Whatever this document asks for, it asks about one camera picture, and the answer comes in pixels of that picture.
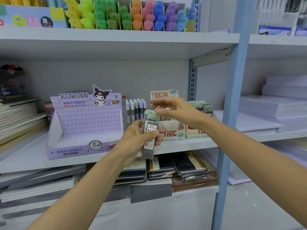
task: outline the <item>shelf upright post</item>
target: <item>shelf upright post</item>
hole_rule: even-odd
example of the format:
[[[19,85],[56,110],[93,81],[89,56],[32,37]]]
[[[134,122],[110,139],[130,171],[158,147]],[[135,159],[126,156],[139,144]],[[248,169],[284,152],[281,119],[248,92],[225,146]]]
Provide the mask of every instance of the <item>shelf upright post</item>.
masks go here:
[[[199,32],[201,27],[201,0],[193,0],[191,7],[196,8],[196,27],[195,31]],[[189,76],[188,76],[188,95],[187,101],[196,100],[197,86],[197,67],[193,67],[193,59],[189,60]]]
[[[237,0],[233,33],[240,33],[239,44],[232,46],[226,88],[223,123],[235,128],[244,74],[251,20],[256,0]],[[217,172],[220,190],[216,194],[212,230],[220,230],[226,198],[230,159],[219,150]]]

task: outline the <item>hand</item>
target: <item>hand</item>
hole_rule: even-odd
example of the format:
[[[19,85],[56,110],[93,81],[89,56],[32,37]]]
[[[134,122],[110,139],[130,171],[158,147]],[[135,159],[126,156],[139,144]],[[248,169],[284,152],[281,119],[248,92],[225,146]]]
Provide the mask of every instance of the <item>hand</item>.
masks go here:
[[[152,109],[156,109],[156,114],[163,117],[175,118],[181,123],[189,125],[195,129],[200,128],[202,120],[206,117],[203,112],[195,109],[181,97],[160,97],[151,100]]]
[[[159,134],[166,133],[164,128],[143,134],[143,124],[144,120],[137,120],[131,124],[113,149],[115,152],[122,154],[125,167],[134,161],[147,140],[157,138],[156,146],[159,146],[163,141],[163,136]]]

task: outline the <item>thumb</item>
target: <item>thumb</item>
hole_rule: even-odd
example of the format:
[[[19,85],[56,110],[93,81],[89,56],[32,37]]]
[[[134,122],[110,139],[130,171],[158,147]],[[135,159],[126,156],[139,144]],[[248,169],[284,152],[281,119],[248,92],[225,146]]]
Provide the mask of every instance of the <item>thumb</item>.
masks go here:
[[[143,143],[148,141],[149,139],[156,138],[159,135],[159,130],[149,131],[140,135],[140,139]]]
[[[156,109],[156,114],[162,117],[170,117],[170,118],[176,118],[177,112],[175,110],[170,109]]]

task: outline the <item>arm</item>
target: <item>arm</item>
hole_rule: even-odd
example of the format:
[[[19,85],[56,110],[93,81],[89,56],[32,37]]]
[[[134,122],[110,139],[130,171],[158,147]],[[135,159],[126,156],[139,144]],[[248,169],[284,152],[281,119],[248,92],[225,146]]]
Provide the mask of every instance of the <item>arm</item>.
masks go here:
[[[142,133],[143,120],[133,123],[115,148],[95,166],[67,194],[42,214],[28,230],[86,230],[96,217],[103,201],[121,171],[136,158],[145,141],[157,137],[156,146],[163,141],[159,129]]]
[[[307,168],[278,151],[210,118],[182,98],[152,100],[156,114],[205,131],[274,202],[307,228]]]

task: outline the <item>purple display box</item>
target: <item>purple display box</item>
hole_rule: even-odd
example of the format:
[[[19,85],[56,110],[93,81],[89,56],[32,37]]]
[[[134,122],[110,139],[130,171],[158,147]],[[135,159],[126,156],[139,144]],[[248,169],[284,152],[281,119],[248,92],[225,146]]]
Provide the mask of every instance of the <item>purple display box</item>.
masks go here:
[[[51,101],[48,160],[108,152],[123,135],[120,93],[94,86],[94,94],[64,93]]]

